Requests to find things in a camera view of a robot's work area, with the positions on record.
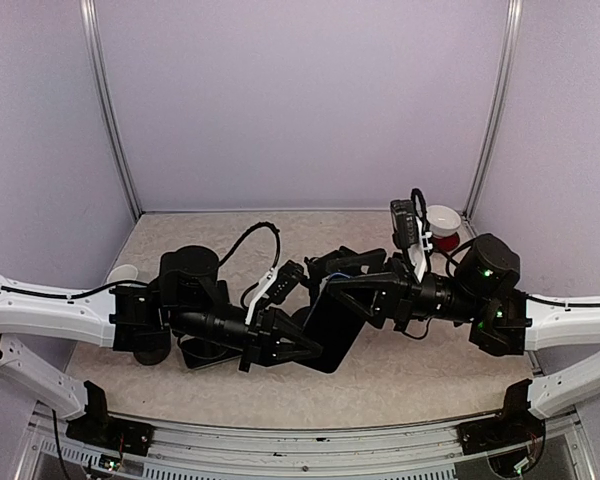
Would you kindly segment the blue-edged black smartphone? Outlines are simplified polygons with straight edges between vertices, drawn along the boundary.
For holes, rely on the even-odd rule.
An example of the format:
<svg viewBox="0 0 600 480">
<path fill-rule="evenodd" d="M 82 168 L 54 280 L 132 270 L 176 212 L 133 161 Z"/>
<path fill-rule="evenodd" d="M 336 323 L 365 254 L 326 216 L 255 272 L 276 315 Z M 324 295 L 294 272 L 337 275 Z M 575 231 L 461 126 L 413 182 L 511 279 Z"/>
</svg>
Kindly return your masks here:
<svg viewBox="0 0 600 480">
<path fill-rule="evenodd" d="M 351 277 L 336 273 L 329 276 L 309 310 L 303 333 L 322 347 L 319 356 L 299 364 L 325 374 L 337 371 L 365 324 L 347 305 L 331 292 Z"/>
</svg>

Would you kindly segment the black round-base pole stand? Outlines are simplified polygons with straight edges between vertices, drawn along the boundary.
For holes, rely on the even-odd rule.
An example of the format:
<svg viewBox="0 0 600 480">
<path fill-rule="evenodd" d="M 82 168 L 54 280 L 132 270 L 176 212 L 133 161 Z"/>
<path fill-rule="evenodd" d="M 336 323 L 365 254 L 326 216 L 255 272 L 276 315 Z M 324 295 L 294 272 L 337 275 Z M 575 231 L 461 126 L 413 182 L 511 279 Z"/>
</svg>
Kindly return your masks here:
<svg viewBox="0 0 600 480">
<path fill-rule="evenodd" d="M 300 285 L 308 292 L 309 304 L 301 307 L 292 315 L 293 323 L 300 329 L 305 328 L 309 313 L 317 302 L 322 285 L 329 275 L 326 267 L 328 261 L 329 259 L 327 256 L 312 258 L 306 257 L 304 259 L 306 273 L 300 280 Z"/>
</svg>

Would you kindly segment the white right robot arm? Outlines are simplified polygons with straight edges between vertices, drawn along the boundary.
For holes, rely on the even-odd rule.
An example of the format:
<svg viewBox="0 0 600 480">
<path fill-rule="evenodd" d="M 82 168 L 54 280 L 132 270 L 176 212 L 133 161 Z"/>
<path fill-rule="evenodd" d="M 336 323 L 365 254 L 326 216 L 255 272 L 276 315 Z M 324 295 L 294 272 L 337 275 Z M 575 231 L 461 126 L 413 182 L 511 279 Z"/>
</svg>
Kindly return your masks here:
<svg viewBox="0 0 600 480">
<path fill-rule="evenodd" d="M 517 289 L 520 258 L 491 234 L 461 248 L 465 256 L 444 276 L 412 265 L 407 251 L 337 251 L 323 269 L 324 285 L 312 296 L 306 323 L 322 347 L 315 369 L 334 372 L 365 324 L 382 328 L 388 319 L 400 333 L 415 320 L 467 324 L 470 342 L 496 357 L 600 345 L 600 297 L 550 299 Z M 545 434 L 547 419 L 598 394 L 600 351 L 552 375 L 509 386 L 500 410 L 460 424 L 458 434 L 470 453 L 536 439 Z"/>
</svg>

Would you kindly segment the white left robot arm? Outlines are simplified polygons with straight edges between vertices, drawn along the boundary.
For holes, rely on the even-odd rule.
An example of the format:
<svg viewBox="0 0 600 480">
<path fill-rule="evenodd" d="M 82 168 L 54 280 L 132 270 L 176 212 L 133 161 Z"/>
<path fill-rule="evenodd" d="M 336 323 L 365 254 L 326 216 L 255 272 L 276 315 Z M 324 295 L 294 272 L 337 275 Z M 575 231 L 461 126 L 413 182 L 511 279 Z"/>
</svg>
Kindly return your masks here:
<svg viewBox="0 0 600 480">
<path fill-rule="evenodd" d="M 27 349 L 18 335 L 40 335 L 130 352 L 154 365 L 169 355 L 171 336 L 188 335 L 234 350 L 239 368 L 273 366 L 318 357 L 321 346 L 277 308 L 230 304 L 219 280 L 220 260 L 203 246 L 166 253 L 150 283 L 120 280 L 92 291 L 20 284 L 0 275 L 0 377 L 23 387 L 67 423 L 69 438 L 146 453 L 153 437 L 147 423 L 110 415 L 106 394 Z"/>
</svg>

